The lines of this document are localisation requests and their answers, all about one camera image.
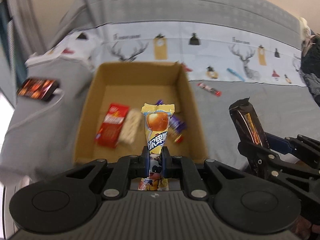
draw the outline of phone screen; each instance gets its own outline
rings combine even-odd
[[[57,87],[56,83],[55,80],[49,79],[27,79],[18,91],[18,96],[42,100],[51,88]]]

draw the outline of red candy stick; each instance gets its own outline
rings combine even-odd
[[[217,97],[221,96],[221,91],[215,90],[214,88],[209,87],[203,83],[199,83],[198,87],[201,87],[202,89],[205,89],[205,90],[209,91],[210,93],[215,94]]]

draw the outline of deer antler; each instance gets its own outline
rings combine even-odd
[[[127,61],[127,59],[124,57],[124,55],[121,54],[121,48],[119,48],[118,52],[116,52],[116,45],[117,45],[118,42],[116,42],[112,48],[110,49],[110,53],[115,56],[115,57],[118,57],[119,60],[121,61]]]
[[[238,49],[237,51],[235,51],[235,46],[236,45],[233,45],[231,48],[230,47],[228,47],[228,48],[230,49],[230,51],[233,55],[240,57],[240,59],[243,61],[243,56],[240,54],[240,50]]]
[[[131,54],[131,57],[129,57],[127,60],[129,62],[134,61],[137,58],[137,55],[141,54],[142,52],[144,52],[146,50],[146,48],[148,47],[149,43],[147,43],[145,46],[142,44],[141,41],[138,41],[139,45],[140,45],[140,49],[137,50],[137,48],[134,48],[134,52],[133,54]]]
[[[255,50],[254,51],[252,51],[252,49],[249,47],[249,49],[250,49],[250,53],[249,52],[247,52],[247,56],[245,57],[245,59],[249,59],[249,58],[251,58],[251,57],[253,57],[253,55],[255,54]]]

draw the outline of white printed fabric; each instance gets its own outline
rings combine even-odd
[[[87,40],[71,34],[47,54],[79,58],[92,52],[95,67],[111,61],[179,61],[191,81],[305,86],[299,75],[301,51],[259,34],[193,22],[108,24],[94,29],[105,37],[98,45],[92,31],[83,32]]]

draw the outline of blue pen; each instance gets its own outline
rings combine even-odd
[[[236,76],[238,79],[240,79],[241,81],[245,82],[244,78],[242,76],[240,76],[236,71],[234,71],[231,68],[227,68],[227,70],[234,76]]]

